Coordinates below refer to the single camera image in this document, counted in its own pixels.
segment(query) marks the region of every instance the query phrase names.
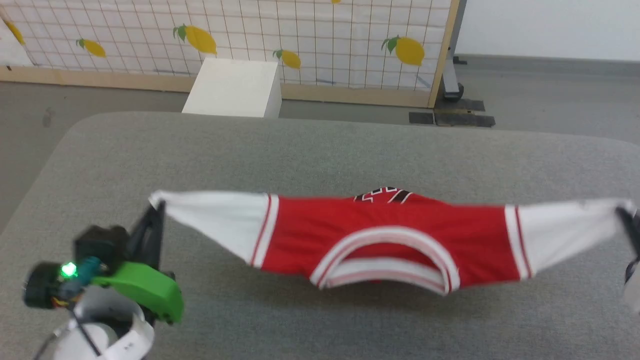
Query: gray baseboard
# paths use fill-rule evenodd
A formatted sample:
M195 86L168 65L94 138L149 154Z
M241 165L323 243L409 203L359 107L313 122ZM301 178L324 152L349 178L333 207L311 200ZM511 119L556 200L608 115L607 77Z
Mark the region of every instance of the gray baseboard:
M510 56L478 56L456 54L468 65L456 65L456 71L490 70L510 72L544 72L592 76L640 78L640 62L596 61L580 59L524 58Z

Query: red and white shirt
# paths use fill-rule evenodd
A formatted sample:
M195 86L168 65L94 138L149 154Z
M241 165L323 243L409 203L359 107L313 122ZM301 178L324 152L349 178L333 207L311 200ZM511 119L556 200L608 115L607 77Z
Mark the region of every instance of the red and white shirt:
M448 294L521 281L622 232L603 199L528 206L452 205L386 187L348 199L156 192L167 215L278 274L319 288L403 281Z

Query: gray tablecloth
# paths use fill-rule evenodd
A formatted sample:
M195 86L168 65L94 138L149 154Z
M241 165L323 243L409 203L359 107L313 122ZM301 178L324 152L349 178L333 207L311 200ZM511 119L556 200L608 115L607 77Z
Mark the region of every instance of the gray tablecloth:
M449 202L640 199L640 148L579 136L177 113L112 113L72 128L0 238L0 359L28 359L66 314L21 302L36 261L70 259L88 224L130 225L165 190L353 195L397 186ZM319 291L249 268L166 225L184 321L151 359L635 359L620 238L537 278L441 298L405 284Z

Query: grid pattern fabric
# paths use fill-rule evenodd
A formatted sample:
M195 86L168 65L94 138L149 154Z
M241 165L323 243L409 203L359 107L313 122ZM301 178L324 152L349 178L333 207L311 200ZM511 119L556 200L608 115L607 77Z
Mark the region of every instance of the grid pattern fabric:
M0 0L38 67L196 76L279 61L283 83L430 90L451 0Z

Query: wooden frame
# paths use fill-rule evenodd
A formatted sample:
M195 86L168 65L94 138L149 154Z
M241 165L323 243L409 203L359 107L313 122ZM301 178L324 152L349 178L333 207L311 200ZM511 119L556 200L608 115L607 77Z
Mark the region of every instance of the wooden frame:
M460 0L451 1L451 8L447 19L442 47L438 56L435 79L430 92L282 84L282 98L307 101L433 108L442 82L442 72L447 57L447 50L451 42L451 34L453 32L459 3ZM119 72L71 71L36 67L3 67L0 68L0 81L190 92L191 87L195 82L195 78L126 74Z

